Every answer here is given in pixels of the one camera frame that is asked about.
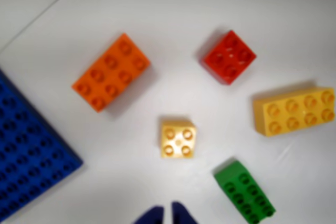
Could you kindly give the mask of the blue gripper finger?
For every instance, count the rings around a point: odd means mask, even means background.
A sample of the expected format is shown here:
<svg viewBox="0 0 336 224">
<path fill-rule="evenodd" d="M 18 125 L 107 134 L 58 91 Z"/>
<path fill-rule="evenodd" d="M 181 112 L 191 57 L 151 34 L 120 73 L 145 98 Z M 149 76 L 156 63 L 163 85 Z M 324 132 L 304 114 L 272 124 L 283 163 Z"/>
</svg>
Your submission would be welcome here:
<svg viewBox="0 0 336 224">
<path fill-rule="evenodd" d="M 136 219 L 134 224 L 162 224 L 164 218 L 164 208 L 154 206 Z"/>
<path fill-rule="evenodd" d="M 173 224 L 196 224 L 189 211 L 180 202 L 172 202 Z"/>
</svg>

